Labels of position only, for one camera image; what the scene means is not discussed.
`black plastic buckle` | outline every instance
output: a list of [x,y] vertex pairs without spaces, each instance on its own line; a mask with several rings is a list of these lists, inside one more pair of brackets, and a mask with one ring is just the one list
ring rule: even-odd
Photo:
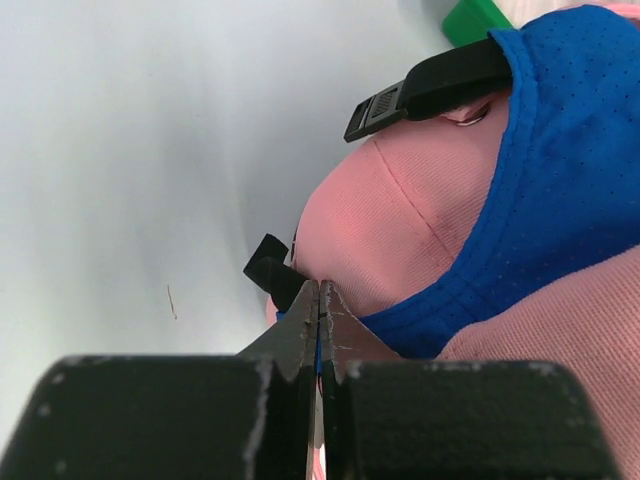
[[385,88],[356,107],[344,133],[347,143],[378,132],[407,116],[406,109],[398,106],[403,84],[404,80]]

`black strap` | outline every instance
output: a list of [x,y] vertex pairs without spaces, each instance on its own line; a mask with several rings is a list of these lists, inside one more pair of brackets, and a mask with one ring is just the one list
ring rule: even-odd
[[397,122],[426,120],[511,85],[509,62],[491,38],[449,50],[413,67],[404,81],[360,103],[344,139],[358,140]]
[[244,268],[244,274],[271,295],[278,311],[286,312],[300,292],[307,277],[285,265],[289,249],[273,235],[267,234]]

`green block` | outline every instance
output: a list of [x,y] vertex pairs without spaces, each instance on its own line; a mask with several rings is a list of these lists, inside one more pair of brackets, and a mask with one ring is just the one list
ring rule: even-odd
[[454,47],[487,38],[492,28],[513,28],[491,0],[460,0],[442,22],[442,31]]

